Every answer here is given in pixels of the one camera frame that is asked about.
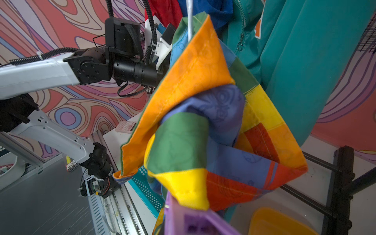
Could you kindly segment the purple clothespin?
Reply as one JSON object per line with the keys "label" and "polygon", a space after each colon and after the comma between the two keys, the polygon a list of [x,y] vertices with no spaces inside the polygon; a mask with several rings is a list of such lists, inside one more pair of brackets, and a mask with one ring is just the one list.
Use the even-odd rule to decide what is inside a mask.
{"label": "purple clothespin", "polygon": [[239,232],[212,210],[201,211],[181,206],[167,193],[164,235],[238,235]]}

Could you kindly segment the white wire hanger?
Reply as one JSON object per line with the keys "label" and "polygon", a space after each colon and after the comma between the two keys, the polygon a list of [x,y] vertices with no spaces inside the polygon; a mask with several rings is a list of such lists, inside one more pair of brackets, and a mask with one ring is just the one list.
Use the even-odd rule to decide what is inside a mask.
{"label": "white wire hanger", "polygon": [[187,19],[188,19],[188,41],[193,38],[193,0],[186,0]]}

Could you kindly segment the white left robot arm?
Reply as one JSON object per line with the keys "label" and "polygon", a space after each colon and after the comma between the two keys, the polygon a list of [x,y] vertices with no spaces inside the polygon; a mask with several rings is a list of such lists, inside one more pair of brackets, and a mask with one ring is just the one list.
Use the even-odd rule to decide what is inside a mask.
{"label": "white left robot arm", "polygon": [[168,70],[164,59],[152,62],[156,47],[156,26],[151,26],[150,45],[144,50],[140,24],[114,17],[107,1],[105,45],[89,49],[60,48],[11,60],[1,68],[1,100],[30,92],[67,86],[87,85],[114,79],[120,93],[130,82],[157,87]]}

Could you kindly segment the rainbow patchwork jacket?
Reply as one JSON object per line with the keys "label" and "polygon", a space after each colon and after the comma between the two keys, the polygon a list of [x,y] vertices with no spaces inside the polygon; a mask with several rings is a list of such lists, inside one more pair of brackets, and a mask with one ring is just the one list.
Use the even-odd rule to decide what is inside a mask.
{"label": "rainbow patchwork jacket", "polygon": [[123,184],[144,167],[177,202],[221,211],[300,177],[306,159],[259,82],[221,42],[211,17],[181,20],[170,68],[121,146]]}

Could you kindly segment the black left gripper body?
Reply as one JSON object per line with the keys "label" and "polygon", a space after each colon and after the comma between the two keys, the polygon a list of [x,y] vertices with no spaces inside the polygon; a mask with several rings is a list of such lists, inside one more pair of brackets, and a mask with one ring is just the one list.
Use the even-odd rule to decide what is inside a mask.
{"label": "black left gripper body", "polygon": [[114,80],[120,86],[125,82],[133,82],[143,86],[157,87],[169,69],[155,64],[136,63],[129,58],[121,58],[114,62]]}

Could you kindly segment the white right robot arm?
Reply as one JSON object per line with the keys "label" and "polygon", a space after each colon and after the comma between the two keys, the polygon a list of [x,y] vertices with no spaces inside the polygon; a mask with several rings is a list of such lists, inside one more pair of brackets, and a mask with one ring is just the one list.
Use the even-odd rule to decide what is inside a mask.
{"label": "white right robot arm", "polygon": [[50,119],[28,94],[1,100],[1,131],[34,139],[73,158],[99,180],[103,187],[98,195],[103,198],[120,188],[112,176],[114,168],[109,163],[107,148]]}

